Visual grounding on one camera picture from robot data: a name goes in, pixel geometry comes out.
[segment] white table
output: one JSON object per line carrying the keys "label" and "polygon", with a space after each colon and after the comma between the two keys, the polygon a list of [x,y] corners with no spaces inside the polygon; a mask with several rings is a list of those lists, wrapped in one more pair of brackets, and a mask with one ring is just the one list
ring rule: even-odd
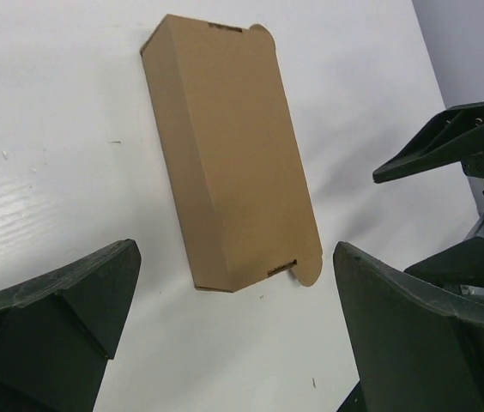
{"label": "white table", "polygon": [[[142,270],[96,411],[335,410],[358,379],[336,242],[403,269],[476,220],[458,167],[372,183],[443,109],[411,1],[18,3],[0,1],[0,289],[133,238]],[[275,36],[324,247],[314,287],[192,287],[138,54],[168,12]]]}

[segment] brown box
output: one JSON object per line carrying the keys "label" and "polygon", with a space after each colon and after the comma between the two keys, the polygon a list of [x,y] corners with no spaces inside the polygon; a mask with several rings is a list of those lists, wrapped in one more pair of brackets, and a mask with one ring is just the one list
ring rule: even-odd
{"label": "brown box", "polygon": [[322,269],[275,42],[262,26],[167,15],[142,61],[197,288]]}

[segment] box top face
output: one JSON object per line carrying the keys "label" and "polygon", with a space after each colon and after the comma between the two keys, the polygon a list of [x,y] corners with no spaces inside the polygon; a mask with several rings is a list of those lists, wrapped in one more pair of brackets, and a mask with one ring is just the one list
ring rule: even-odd
{"label": "box top face", "polygon": [[162,24],[176,52],[233,288],[320,257],[270,33],[172,15]]}

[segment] cardboard box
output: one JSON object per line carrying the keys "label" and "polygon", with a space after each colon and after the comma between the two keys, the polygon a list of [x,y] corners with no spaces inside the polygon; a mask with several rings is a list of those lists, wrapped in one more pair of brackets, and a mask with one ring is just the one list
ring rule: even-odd
{"label": "cardboard box", "polygon": [[275,42],[262,26],[167,15],[142,61],[197,288],[322,269]]}

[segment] gray wall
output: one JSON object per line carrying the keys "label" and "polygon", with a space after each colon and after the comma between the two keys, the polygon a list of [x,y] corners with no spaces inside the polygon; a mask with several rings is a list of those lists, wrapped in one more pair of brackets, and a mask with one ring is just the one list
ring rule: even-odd
{"label": "gray wall", "polygon": [[447,107],[484,100],[484,0],[414,0]]}

